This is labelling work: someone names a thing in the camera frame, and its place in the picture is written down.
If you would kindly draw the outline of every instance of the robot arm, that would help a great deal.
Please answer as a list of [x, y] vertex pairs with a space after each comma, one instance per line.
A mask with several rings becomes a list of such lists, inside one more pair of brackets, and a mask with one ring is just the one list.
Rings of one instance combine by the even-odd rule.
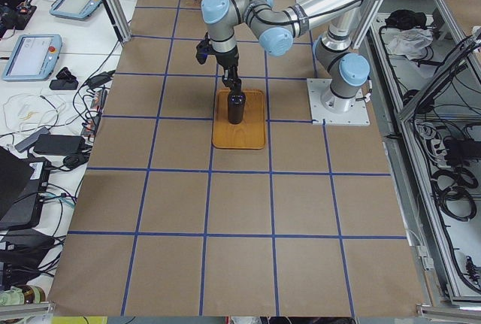
[[[352, 70], [343, 70], [339, 67], [344, 55], [349, 48], [349, 33], [354, 25], [355, 12], [364, 0], [304, 0], [280, 12], [272, 10], [274, 0], [202, 0], [201, 9], [204, 21], [207, 24], [206, 38], [198, 45], [198, 60], [205, 62], [207, 55], [215, 55], [217, 62], [224, 68], [223, 82], [232, 88], [230, 83], [238, 80], [238, 51], [234, 35], [234, 27], [246, 23], [264, 50], [271, 56], [282, 56], [291, 47], [294, 38], [302, 36], [311, 29], [321, 26], [329, 21], [331, 25], [328, 32], [323, 35], [321, 43], [314, 47], [316, 58], [326, 67], [340, 72], [340, 76]], [[365, 63], [354, 59], [355, 74], [358, 68], [365, 70]], [[341, 98], [349, 98], [345, 94], [352, 93], [354, 89], [342, 88], [343, 82], [335, 83], [339, 74], [332, 73], [333, 84], [339, 86]], [[359, 77], [355, 77], [355, 92], [359, 86]]]

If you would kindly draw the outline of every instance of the light blue tablet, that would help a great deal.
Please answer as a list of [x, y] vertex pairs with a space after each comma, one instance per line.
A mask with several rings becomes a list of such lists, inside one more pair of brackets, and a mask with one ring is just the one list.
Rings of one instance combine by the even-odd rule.
[[58, 0], [50, 14], [71, 20], [85, 20], [101, 4], [102, 0]]
[[5, 81], [46, 80], [62, 48], [60, 35], [21, 35], [2, 75]]

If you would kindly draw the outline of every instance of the yellow object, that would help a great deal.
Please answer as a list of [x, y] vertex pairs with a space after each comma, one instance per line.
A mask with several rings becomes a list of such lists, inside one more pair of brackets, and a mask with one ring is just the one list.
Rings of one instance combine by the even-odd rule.
[[259, 89], [245, 89], [244, 119], [232, 125], [227, 119], [229, 89], [220, 89], [216, 95], [212, 144], [218, 149], [260, 150], [265, 146], [265, 95]]
[[52, 324], [107, 324], [106, 316], [54, 316]]

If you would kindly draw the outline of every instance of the tiled surface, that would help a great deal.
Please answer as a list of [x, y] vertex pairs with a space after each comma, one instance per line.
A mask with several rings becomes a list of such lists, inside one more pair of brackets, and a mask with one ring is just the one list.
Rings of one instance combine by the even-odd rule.
[[[275, 0], [282, 9], [293, 0]], [[422, 301], [374, 116], [313, 126], [310, 35], [266, 57], [237, 27], [263, 150], [211, 145], [222, 72], [185, 0], [138, 0], [50, 299], [60, 313], [410, 316]]]

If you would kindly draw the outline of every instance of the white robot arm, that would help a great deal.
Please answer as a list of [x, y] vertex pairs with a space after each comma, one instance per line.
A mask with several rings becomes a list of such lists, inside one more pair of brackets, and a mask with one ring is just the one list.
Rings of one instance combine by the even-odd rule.
[[203, 64], [207, 55], [214, 55], [224, 68], [222, 82], [231, 89], [229, 122], [235, 124], [242, 120], [245, 103], [237, 75], [239, 55], [234, 35], [234, 27], [241, 23], [250, 27], [269, 55], [282, 56], [292, 47], [294, 38], [331, 21], [328, 31], [313, 48], [316, 58], [333, 78], [323, 104], [339, 114], [349, 110], [370, 71], [364, 57], [347, 52], [356, 9], [364, 1], [304, 0], [276, 12], [272, 10], [274, 0], [202, 0], [207, 34], [197, 47], [197, 59]]

